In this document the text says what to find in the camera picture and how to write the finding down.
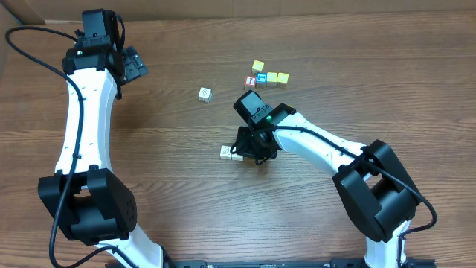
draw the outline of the toy block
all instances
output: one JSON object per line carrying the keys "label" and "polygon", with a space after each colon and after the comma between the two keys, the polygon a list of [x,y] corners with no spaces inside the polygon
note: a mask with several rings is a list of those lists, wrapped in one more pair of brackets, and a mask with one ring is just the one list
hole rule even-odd
{"label": "toy block", "polygon": [[220,158],[231,160],[230,149],[231,149],[231,147],[229,147],[229,146],[222,146],[222,150],[220,150]]}
{"label": "toy block", "polygon": [[277,73],[268,72],[266,75],[266,86],[275,87],[277,85]]}
{"label": "toy block", "polygon": [[247,76],[245,79],[245,90],[254,90],[254,85],[256,85],[256,78]]}
{"label": "toy block", "polygon": [[264,89],[266,87],[266,74],[257,73],[256,74],[256,88]]}
{"label": "toy block", "polygon": [[206,103],[210,103],[213,99],[213,94],[211,89],[201,88],[199,93],[199,100]]}
{"label": "toy block", "polygon": [[264,62],[260,62],[259,60],[255,60],[253,63],[253,67],[251,67],[251,73],[256,74],[259,71],[263,70],[263,67],[265,66]]}
{"label": "toy block", "polygon": [[277,86],[281,88],[286,88],[288,84],[289,74],[286,73],[279,73],[277,75]]}
{"label": "toy block", "polygon": [[243,161],[243,156],[232,153],[231,154],[231,160]]}

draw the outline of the wooden table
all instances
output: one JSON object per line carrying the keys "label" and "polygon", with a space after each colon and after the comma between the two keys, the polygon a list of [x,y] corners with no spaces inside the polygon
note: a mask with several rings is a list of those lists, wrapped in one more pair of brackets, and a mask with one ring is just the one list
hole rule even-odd
{"label": "wooden table", "polygon": [[[13,40],[57,68],[72,46],[30,31]],[[476,12],[127,22],[126,44],[149,74],[114,104],[112,167],[135,195],[141,227],[173,258],[364,255],[364,236],[325,173],[286,153],[261,167],[219,158],[244,124],[231,106],[260,59],[266,71],[290,73],[287,89],[258,90],[266,102],[351,141],[393,147],[439,214],[436,228],[408,236],[408,255],[476,266]],[[201,86],[213,89],[212,103],[198,101]],[[52,219],[36,184],[60,156],[67,98],[61,77],[10,50],[0,88],[0,265],[51,266]],[[429,220],[420,205],[412,226]],[[91,250],[58,235],[61,264]],[[101,254],[85,267],[111,260]]]}

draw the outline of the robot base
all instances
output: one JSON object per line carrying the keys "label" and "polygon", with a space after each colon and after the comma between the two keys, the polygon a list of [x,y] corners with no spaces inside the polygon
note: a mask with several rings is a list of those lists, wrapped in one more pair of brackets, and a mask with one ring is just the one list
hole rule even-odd
{"label": "robot base", "polygon": [[[363,258],[341,258],[321,262],[263,261],[263,262],[206,262],[174,261],[175,268],[368,268]],[[121,264],[107,264],[106,268],[122,268]],[[404,268],[436,268],[434,260],[407,258]]]}

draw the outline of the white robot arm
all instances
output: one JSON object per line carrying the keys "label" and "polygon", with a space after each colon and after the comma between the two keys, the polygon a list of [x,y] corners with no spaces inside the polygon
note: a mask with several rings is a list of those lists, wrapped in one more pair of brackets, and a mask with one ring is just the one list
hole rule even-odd
{"label": "white robot arm", "polygon": [[[118,86],[106,69],[97,71],[96,68],[76,70],[69,77],[78,85],[82,96],[85,98],[83,134],[80,143],[81,158],[77,161],[75,173],[84,173],[92,165],[98,169],[107,169],[112,172],[109,159],[109,131],[111,125],[112,104]],[[77,133],[78,100],[74,88],[68,83],[69,105],[66,121],[65,141],[61,156],[57,162],[55,172],[69,170],[72,163],[72,154]],[[129,260],[143,268],[161,268],[164,260],[162,248],[153,243],[136,224],[125,240],[114,238],[102,240],[96,247],[114,246],[120,249]],[[118,253],[108,250],[125,267],[130,267]]]}
{"label": "white robot arm", "polygon": [[[312,130],[335,144],[348,149],[351,153],[360,156],[363,152],[361,148],[365,145],[339,138],[336,135],[322,130],[307,121],[299,112],[285,117],[278,126],[304,127]],[[295,153],[304,157],[306,160],[314,163],[321,170],[330,176],[337,174],[342,165],[349,165],[353,158],[341,153],[334,147],[328,145],[323,140],[312,134],[299,132],[296,130],[276,130],[273,132],[277,145],[285,152]],[[363,180],[370,178],[370,174],[364,176]],[[397,229],[393,231],[392,238],[385,243],[384,241],[375,242],[366,237],[367,252],[365,253],[365,263],[369,268],[397,268],[398,254],[398,235],[405,231],[410,225],[410,221],[404,221]],[[401,262],[405,262],[406,255],[401,254]]]}
{"label": "white robot arm", "polygon": [[367,147],[339,138],[311,124],[290,106],[281,104],[272,109],[253,91],[245,93],[234,108],[248,127],[239,128],[232,153],[255,158],[261,165],[282,150],[314,163],[332,176],[350,219],[367,236],[366,264],[370,268],[397,268],[396,260],[405,262],[398,236],[410,225],[418,201],[386,179],[370,190],[364,181],[372,176],[371,170],[361,164],[376,162],[416,189],[389,146],[375,141]]}

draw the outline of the blue block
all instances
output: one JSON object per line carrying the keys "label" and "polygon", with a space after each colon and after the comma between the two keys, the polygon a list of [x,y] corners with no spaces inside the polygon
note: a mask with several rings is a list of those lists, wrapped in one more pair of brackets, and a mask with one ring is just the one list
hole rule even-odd
{"label": "blue block", "polygon": [[264,73],[257,73],[256,75],[257,83],[266,83],[266,74]]}
{"label": "blue block", "polygon": [[266,87],[266,74],[257,73],[256,74],[256,87],[263,89]]}

